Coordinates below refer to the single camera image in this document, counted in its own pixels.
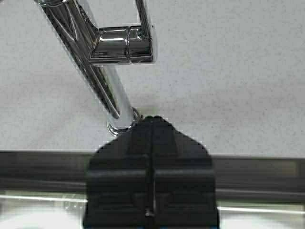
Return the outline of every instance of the faucet base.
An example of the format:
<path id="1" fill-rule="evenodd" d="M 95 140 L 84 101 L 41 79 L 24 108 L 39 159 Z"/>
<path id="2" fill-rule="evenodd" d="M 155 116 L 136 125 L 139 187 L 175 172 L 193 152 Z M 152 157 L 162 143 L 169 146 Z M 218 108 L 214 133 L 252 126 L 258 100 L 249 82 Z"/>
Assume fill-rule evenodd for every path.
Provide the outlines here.
<path id="1" fill-rule="evenodd" d="M 139 113 L 139 111 L 137 109 L 135 109 L 134 107 L 132 109 L 133 109 L 133 122 L 129 127 L 125 128 L 125 129 L 115 128 L 114 126 L 112 126 L 109 123 L 109 121 L 107 121 L 107 128 L 114 137 L 118 137 L 119 135 L 129 131 L 143 119 L 143 116 Z"/>

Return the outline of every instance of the chrome faucet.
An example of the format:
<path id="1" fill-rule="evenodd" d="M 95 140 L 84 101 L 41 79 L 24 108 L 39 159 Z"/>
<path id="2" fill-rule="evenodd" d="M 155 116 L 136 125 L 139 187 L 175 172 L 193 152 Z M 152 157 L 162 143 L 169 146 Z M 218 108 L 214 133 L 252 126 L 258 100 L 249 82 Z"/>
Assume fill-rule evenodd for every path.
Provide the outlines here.
<path id="1" fill-rule="evenodd" d="M 142 116 L 130 105 L 114 66 L 154 61 L 143 0 L 135 0 L 141 25 L 96 28 L 77 0 L 35 0 L 54 26 L 93 93 L 103 104 L 109 131 L 118 136 Z"/>

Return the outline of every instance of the faucet lever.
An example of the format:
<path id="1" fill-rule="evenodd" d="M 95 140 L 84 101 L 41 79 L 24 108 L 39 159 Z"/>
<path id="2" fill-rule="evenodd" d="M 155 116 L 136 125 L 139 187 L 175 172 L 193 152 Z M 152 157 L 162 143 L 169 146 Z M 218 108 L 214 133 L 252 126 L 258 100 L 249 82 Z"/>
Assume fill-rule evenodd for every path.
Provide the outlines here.
<path id="1" fill-rule="evenodd" d="M 99 29 L 89 56 L 95 66 L 153 62 L 153 42 L 143 0 L 135 0 L 141 26 Z"/>

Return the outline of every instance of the chrome pipe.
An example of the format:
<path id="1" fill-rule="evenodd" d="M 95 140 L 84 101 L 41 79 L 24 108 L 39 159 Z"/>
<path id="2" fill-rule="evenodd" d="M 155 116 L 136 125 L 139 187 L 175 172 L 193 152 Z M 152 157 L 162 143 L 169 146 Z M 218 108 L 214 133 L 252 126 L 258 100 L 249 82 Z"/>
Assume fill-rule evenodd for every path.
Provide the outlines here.
<path id="1" fill-rule="evenodd" d="M 142 26 L 96 28 L 77 0 L 35 0 L 49 18 L 92 92 L 103 104 L 114 135 L 128 131 L 141 115 L 132 108 L 114 66 L 153 62 L 150 27 L 142 0 Z"/>

